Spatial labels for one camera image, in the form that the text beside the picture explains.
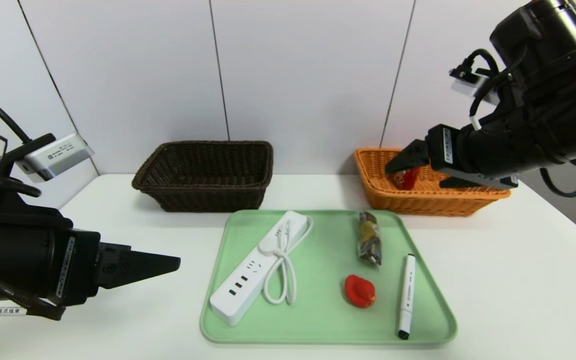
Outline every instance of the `red pepper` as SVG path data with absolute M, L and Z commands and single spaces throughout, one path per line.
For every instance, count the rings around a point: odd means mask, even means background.
M 358 308 L 368 308 L 377 299 L 375 285 L 357 275 L 345 278 L 345 294 L 350 303 Z
M 417 182 L 419 168 L 409 168 L 407 170 L 397 171 L 391 176 L 391 180 L 400 191 L 411 191 Z

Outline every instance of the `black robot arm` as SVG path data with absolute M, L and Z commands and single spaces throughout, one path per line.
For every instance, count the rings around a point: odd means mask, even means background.
M 542 168 L 551 190 L 576 196 L 556 189 L 546 170 L 576 165 L 576 4 L 530 2 L 499 23 L 490 41 L 507 68 L 498 75 L 490 69 L 469 115 L 490 91 L 499 98 L 494 112 L 461 129 L 437 125 L 394 157 L 386 173 L 430 164 L 450 175 L 442 187 L 509 189 L 517 186 L 516 174 Z M 457 69 L 451 76 L 476 80 L 468 66 Z
M 0 117 L 23 142 L 0 157 L 0 300 L 14 301 L 27 315 L 58 321 L 66 306 L 82 305 L 99 287 L 112 289 L 179 268 L 178 257 L 103 243 L 98 232 L 73 229 L 59 210 L 25 203 L 19 193 L 41 192 L 10 177 L 12 168 L 55 137 L 30 139 L 1 109 Z

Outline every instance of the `power strip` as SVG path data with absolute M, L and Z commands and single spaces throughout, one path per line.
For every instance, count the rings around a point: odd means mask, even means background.
M 259 241 L 274 242 L 281 236 L 282 226 L 288 223 L 288 246 L 306 233 L 308 217 L 286 211 L 268 233 Z M 264 280 L 279 259 L 276 255 L 263 255 L 256 244 L 246 258 L 210 296 L 210 306 L 230 326 L 237 325 L 263 289 Z

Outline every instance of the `white marker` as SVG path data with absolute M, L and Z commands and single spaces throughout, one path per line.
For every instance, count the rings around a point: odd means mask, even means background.
M 399 312 L 399 337 L 407 340 L 410 336 L 412 323 L 412 299 L 415 292 L 415 256 L 409 253 L 406 257 L 406 272 L 404 286 L 401 290 L 401 311 Z

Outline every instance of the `brown wicker basket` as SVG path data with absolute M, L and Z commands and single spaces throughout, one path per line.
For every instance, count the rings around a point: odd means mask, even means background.
M 448 176 L 430 166 L 420 168 L 412 190 L 400 190 L 384 171 L 398 152 L 398 148 L 359 148 L 354 152 L 368 203 L 374 209 L 397 214 L 467 217 L 510 196 L 509 190 L 492 187 L 442 189 L 439 182 Z
M 266 141 L 178 141 L 159 146 L 132 187 L 167 212 L 259 209 L 273 176 Z

